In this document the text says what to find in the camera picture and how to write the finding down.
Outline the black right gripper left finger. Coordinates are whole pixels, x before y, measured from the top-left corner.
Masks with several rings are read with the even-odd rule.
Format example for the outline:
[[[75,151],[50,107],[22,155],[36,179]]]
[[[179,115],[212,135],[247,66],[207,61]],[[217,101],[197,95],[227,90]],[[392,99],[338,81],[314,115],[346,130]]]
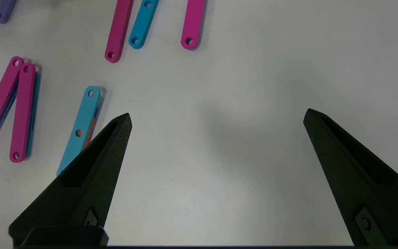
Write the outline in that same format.
[[[104,226],[132,130],[129,113],[111,120],[12,222],[13,240],[42,226],[82,226],[92,213]]]

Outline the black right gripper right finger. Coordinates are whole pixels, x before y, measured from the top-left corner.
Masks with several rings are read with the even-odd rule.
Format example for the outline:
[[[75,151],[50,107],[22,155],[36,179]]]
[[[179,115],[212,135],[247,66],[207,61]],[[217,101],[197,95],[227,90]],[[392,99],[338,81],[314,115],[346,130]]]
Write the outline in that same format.
[[[354,246],[398,248],[398,173],[324,113],[303,124]]]

